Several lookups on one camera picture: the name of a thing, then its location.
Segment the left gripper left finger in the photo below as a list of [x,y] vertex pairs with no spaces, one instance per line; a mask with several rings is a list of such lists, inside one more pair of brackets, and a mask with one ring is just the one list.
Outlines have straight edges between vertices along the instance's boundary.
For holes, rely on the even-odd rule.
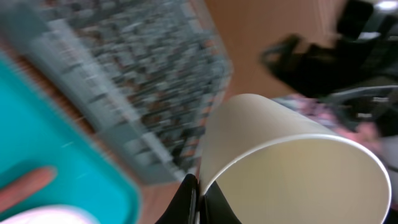
[[197,178],[193,174],[187,174],[155,224],[194,224],[197,203]]

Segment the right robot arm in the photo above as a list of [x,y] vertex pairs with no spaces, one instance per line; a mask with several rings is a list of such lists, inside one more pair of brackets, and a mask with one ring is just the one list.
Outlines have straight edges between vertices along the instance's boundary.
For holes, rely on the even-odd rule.
[[292,34],[265,49],[260,62],[296,92],[325,103],[350,131],[375,124],[397,135],[397,1],[346,1],[332,47]]

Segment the orange carrot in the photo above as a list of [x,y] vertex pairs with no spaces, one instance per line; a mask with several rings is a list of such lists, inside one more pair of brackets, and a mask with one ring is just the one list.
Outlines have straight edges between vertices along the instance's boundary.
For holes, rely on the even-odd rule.
[[34,169],[1,189],[1,213],[48,186],[57,176],[51,166]]

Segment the white paper cup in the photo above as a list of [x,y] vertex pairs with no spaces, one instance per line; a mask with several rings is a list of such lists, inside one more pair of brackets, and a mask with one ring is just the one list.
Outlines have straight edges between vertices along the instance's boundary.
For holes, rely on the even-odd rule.
[[366,147],[260,95],[210,114],[200,192],[218,184],[242,223],[381,224],[391,182]]

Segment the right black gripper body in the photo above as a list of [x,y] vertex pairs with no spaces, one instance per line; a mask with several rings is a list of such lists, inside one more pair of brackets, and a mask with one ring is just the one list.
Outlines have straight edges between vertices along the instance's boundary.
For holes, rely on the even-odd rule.
[[360,67],[367,57],[364,43],[337,40],[332,48],[291,34],[266,48],[259,61],[276,79],[304,96],[325,96],[366,78]]

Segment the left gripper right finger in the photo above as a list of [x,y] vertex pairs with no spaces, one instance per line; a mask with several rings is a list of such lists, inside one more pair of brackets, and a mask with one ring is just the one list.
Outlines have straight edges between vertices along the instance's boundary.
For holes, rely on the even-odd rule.
[[241,224],[217,182],[203,196],[203,224]]

